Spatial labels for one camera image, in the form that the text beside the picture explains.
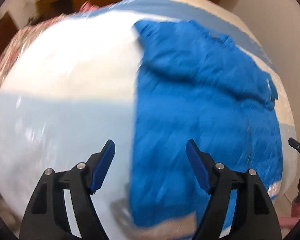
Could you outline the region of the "dark wooden door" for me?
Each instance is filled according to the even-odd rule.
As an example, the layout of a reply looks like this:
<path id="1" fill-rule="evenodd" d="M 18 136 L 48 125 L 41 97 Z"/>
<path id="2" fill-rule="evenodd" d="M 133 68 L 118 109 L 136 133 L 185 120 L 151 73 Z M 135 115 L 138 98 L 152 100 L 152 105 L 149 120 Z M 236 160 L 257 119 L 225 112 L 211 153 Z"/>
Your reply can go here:
<path id="1" fill-rule="evenodd" d="M 0 20 L 0 56 L 18 32 L 18 27 L 9 12 L 6 12 Z"/>

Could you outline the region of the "blue puffer jacket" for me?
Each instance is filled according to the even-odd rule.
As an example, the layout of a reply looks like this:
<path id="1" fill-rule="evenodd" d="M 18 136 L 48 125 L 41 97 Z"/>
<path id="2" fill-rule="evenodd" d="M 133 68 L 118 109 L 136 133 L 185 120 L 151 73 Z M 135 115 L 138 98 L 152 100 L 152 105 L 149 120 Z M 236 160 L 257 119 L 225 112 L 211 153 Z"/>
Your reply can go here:
<path id="1" fill-rule="evenodd" d="M 129 195 L 134 223 L 202 218 L 209 195 L 187 158 L 189 140 L 232 170 L 255 169 L 277 196 L 283 153 L 270 75 L 230 36 L 197 22 L 139 20 L 134 28 L 143 48 Z"/>

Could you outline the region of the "pink floral quilt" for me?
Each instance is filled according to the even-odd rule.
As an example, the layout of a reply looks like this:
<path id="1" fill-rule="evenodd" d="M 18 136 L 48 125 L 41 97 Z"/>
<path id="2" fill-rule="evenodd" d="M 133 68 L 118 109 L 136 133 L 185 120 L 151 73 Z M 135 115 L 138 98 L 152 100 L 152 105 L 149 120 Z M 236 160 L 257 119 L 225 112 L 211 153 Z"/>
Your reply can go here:
<path id="1" fill-rule="evenodd" d="M 38 24 L 27 25 L 20 30 L 18 29 L 0 56 L 0 88 L 16 61 L 35 39 L 48 27 L 69 17 L 69 15 L 61 14 Z"/>

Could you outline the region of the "blue and white bedsheet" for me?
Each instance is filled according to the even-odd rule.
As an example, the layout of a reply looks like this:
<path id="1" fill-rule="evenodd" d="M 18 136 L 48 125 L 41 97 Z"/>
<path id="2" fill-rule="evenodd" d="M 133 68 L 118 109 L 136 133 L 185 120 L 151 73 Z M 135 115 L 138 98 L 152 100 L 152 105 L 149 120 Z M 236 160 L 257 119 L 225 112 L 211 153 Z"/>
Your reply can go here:
<path id="1" fill-rule="evenodd" d="M 150 227 L 137 226 L 131 215 L 136 85 L 143 58 L 134 28 L 139 20 L 194 21 L 228 35 L 270 75 L 278 94 L 275 113 L 283 153 L 277 196 L 290 187 L 297 154 L 288 146 L 288 138 L 295 135 L 288 96 L 245 23 L 207 0 L 122 0 L 48 27 L 19 57 L 0 88 L 0 193 L 18 217 L 24 216 L 45 169 L 68 170 L 111 139 L 113 162 L 91 198 L 109 238 L 189 239 L 194 234 L 200 220 L 194 213 Z"/>

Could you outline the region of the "pink fuzzy sleeve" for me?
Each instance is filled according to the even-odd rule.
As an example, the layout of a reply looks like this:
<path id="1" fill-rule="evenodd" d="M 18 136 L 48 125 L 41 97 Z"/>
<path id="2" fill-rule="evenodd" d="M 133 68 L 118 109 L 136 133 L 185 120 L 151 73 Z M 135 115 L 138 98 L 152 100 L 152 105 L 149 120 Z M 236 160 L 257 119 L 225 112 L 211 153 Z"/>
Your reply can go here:
<path id="1" fill-rule="evenodd" d="M 297 224 L 300 219 L 300 203 L 296 202 L 296 198 L 293 199 L 291 216 L 279 217 L 280 228 L 291 230 Z"/>

